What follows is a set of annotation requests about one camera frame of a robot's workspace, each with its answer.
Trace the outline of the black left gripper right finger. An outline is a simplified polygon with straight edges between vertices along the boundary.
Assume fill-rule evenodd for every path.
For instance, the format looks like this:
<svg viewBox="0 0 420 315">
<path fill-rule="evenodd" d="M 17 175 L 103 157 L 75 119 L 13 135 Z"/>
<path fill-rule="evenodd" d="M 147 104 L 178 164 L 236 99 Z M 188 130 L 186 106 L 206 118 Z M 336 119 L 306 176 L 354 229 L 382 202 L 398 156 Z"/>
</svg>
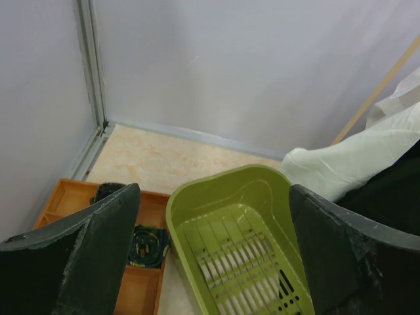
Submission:
<svg viewBox="0 0 420 315">
<path fill-rule="evenodd" d="M 419 236 L 300 184 L 289 208 L 316 314 L 419 313 Z"/>
</svg>

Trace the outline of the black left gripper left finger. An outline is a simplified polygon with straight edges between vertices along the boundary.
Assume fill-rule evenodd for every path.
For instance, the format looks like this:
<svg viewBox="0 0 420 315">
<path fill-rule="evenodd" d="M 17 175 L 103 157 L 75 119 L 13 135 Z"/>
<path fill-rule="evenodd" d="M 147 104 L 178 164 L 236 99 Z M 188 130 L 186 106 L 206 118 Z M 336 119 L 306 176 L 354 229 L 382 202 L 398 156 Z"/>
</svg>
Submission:
<svg viewBox="0 0 420 315">
<path fill-rule="evenodd" d="M 1 242 L 1 313 L 113 314 L 139 205 L 128 184 Z"/>
</svg>

